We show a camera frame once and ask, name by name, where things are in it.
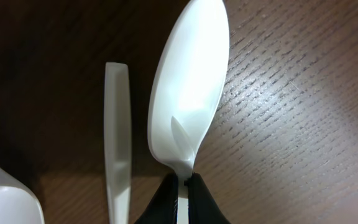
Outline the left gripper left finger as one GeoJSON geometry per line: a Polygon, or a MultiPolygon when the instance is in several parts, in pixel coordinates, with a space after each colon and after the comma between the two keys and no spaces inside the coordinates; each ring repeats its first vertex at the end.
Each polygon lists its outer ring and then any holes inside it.
{"type": "Polygon", "coordinates": [[[176,224],[178,210],[178,177],[167,174],[147,208],[135,224],[176,224]]]}

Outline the white spoon bowl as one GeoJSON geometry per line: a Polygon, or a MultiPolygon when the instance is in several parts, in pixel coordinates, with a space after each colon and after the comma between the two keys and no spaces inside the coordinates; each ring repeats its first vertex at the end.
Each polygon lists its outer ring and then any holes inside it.
{"type": "Polygon", "coordinates": [[[178,177],[174,223],[189,223],[185,180],[216,113],[227,74],[229,23],[222,0],[190,0],[161,54],[148,113],[148,145],[178,177]]]}

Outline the white spoon bowl down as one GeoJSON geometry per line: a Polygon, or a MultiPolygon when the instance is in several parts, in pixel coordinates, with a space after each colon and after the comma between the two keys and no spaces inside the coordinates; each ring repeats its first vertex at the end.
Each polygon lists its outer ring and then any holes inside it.
{"type": "Polygon", "coordinates": [[[129,69],[108,62],[104,80],[104,160],[109,222],[129,223],[132,167],[129,69]]]}

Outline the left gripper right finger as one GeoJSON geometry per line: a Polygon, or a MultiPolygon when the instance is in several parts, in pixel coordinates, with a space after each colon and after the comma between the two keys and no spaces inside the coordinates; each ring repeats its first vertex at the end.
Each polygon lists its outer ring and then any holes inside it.
{"type": "Polygon", "coordinates": [[[200,174],[187,180],[189,224],[230,224],[217,206],[200,174]]]}

